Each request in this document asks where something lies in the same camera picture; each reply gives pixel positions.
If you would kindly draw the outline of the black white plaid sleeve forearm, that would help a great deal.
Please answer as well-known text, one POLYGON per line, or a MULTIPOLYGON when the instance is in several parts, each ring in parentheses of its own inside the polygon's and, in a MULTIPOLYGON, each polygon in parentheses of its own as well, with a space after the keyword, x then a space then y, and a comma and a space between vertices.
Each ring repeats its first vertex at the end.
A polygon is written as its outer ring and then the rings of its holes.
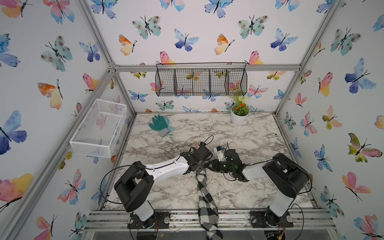
POLYGON ((207 176, 205 168, 197 169, 196 180, 198 183, 198 215, 200 226, 206 231, 207 240, 222 240, 224 236, 218 228, 219 212, 215 201, 207 187, 207 176))

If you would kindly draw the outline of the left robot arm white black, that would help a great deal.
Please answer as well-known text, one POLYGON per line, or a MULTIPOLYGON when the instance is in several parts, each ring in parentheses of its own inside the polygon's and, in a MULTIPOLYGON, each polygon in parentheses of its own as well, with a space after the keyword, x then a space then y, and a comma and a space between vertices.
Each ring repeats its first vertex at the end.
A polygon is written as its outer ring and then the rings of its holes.
POLYGON ((212 156, 213 153, 206 144, 201 142, 197 149, 192 147, 189 151, 158 164, 144 165, 140 161, 134 162, 115 183, 115 192, 126 212, 133 212, 143 223, 153 222, 156 214, 147 200, 153 185, 174 176, 195 172, 212 156))

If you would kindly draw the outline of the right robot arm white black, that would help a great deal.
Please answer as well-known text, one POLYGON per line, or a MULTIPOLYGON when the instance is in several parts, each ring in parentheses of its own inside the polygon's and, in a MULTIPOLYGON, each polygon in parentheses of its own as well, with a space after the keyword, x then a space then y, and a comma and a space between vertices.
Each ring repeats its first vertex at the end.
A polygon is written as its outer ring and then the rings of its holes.
POLYGON ((267 212, 277 218, 288 211, 300 191, 311 180, 306 170, 281 153, 265 162, 244 164, 238 153, 230 149, 222 152, 218 160, 206 163, 205 167, 213 172, 228 173, 240 182, 270 178, 278 190, 267 212))

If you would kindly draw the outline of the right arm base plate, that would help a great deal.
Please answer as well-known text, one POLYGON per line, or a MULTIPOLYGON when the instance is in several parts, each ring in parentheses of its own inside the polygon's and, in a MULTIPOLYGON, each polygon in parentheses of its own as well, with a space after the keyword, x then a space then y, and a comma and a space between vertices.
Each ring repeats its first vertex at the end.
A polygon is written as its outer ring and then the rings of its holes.
POLYGON ((293 218, 287 211, 281 217, 270 209, 250 212, 250 223, 253 228, 285 227, 293 228, 293 218))

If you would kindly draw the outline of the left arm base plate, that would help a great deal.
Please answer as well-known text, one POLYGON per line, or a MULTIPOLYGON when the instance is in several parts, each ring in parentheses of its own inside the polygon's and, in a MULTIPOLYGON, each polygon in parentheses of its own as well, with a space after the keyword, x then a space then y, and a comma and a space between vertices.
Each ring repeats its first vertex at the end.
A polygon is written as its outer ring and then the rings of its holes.
POLYGON ((142 221, 135 213, 131 213, 128 221, 128 229, 131 230, 141 230, 141 229, 168 229, 171 221, 170 212, 158 212, 155 211, 154 214, 147 219, 142 221))

